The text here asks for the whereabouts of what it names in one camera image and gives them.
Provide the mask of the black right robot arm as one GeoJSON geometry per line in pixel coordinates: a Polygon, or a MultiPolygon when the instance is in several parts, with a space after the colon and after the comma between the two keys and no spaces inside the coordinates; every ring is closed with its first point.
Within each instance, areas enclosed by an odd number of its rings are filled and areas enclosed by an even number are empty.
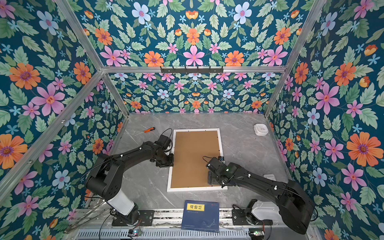
{"type": "Polygon", "coordinates": [[[249,172],[238,164],[226,165],[211,158],[206,165],[221,187],[241,187],[253,191],[274,203],[286,226],[304,235],[316,212],[315,203],[303,188],[292,180],[287,183],[273,181],[249,172]]]}

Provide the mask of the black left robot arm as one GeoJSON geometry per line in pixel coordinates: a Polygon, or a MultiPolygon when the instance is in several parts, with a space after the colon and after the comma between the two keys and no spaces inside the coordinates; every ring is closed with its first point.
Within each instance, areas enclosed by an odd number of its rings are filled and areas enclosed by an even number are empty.
{"type": "Polygon", "coordinates": [[[100,155],[86,180],[86,188],[101,197],[117,213],[128,216],[135,210],[135,203],[122,190],[124,172],[150,161],[158,168],[169,168],[174,164],[170,137],[160,135],[155,142],[144,142],[141,146],[115,155],[100,155]]]}

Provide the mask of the blue booklet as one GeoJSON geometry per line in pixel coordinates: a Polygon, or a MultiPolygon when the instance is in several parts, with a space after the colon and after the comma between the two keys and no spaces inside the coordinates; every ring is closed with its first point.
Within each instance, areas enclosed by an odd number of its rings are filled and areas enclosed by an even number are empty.
{"type": "Polygon", "coordinates": [[[218,233],[219,211],[218,202],[185,200],[181,229],[218,233]]]}

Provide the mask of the white round device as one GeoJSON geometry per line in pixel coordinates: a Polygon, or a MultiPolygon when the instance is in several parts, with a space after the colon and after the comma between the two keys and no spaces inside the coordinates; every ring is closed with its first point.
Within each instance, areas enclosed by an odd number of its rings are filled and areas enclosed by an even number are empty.
{"type": "Polygon", "coordinates": [[[269,129],[268,129],[267,125],[257,123],[254,125],[254,132],[257,136],[263,137],[269,133],[269,129]]]}

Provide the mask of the small circuit board right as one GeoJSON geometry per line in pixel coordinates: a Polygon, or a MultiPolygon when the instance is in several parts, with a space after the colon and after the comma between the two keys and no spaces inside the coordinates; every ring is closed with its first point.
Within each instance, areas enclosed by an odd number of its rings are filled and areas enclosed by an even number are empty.
{"type": "Polygon", "coordinates": [[[265,232],[259,230],[253,230],[249,232],[251,240],[263,240],[265,238],[265,232]]]}

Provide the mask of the small circuit board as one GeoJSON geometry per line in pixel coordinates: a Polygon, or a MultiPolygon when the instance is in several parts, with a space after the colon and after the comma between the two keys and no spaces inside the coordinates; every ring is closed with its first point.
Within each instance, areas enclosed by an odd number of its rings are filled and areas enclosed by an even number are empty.
{"type": "Polygon", "coordinates": [[[141,230],[138,230],[138,229],[131,229],[128,231],[128,236],[130,238],[134,238],[134,237],[140,237],[141,235],[143,234],[143,232],[141,230]]]}
{"type": "Polygon", "coordinates": [[[259,230],[253,230],[249,232],[251,240],[263,240],[265,238],[265,232],[259,230]]]}

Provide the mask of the small circuit board left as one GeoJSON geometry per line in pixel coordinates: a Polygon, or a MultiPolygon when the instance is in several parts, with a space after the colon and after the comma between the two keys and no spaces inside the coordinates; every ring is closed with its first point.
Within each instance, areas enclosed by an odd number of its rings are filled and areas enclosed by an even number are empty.
{"type": "Polygon", "coordinates": [[[134,238],[134,237],[140,237],[141,235],[143,234],[143,232],[141,230],[138,230],[138,229],[131,229],[128,231],[128,236],[130,238],[134,238]]]}

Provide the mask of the orange handled screwdriver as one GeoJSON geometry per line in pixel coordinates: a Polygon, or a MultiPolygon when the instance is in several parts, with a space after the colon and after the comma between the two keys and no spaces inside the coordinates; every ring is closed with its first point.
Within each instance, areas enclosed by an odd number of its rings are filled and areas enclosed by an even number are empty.
{"type": "Polygon", "coordinates": [[[146,129],[146,130],[144,130],[144,131],[142,131],[142,132],[136,134],[136,136],[141,135],[141,134],[146,134],[146,133],[152,132],[152,131],[154,131],[155,129],[156,129],[155,127],[151,127],[151,128],[149,128],[149,129],[146,129]]]}

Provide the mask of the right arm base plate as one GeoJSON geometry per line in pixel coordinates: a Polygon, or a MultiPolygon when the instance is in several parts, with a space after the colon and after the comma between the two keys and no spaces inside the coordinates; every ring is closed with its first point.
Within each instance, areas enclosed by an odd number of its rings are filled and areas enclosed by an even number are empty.
{"type": "Polygon", "coordinates": [[[249,221],[246,215],[243,213],[243,210],[240,210],[239,208],[232,208],[232,221],[233,225],[235,226],[272,226],[273,221],[272,220],[254,220],[249,221]]]}

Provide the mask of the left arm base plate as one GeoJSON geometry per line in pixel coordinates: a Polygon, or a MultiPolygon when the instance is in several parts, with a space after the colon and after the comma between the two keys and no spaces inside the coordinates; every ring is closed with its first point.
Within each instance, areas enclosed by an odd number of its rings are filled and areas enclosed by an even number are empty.
{"type": "Polygon", "coordinates": [[[112,211],[113,227],[138,227],[138,226],[151,226],[154,220],[155,211],[153,210],[133,210],[127,216],[112,211]]]}

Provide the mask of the black hook rail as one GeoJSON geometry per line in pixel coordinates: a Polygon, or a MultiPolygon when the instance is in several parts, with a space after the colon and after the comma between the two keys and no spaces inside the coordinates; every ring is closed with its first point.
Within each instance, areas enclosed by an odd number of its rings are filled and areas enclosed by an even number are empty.
{"type": "Polygon", "coordinates": [[[163,74],[220,74],[224,72],[223,67],[160,67],[163,74]]]}

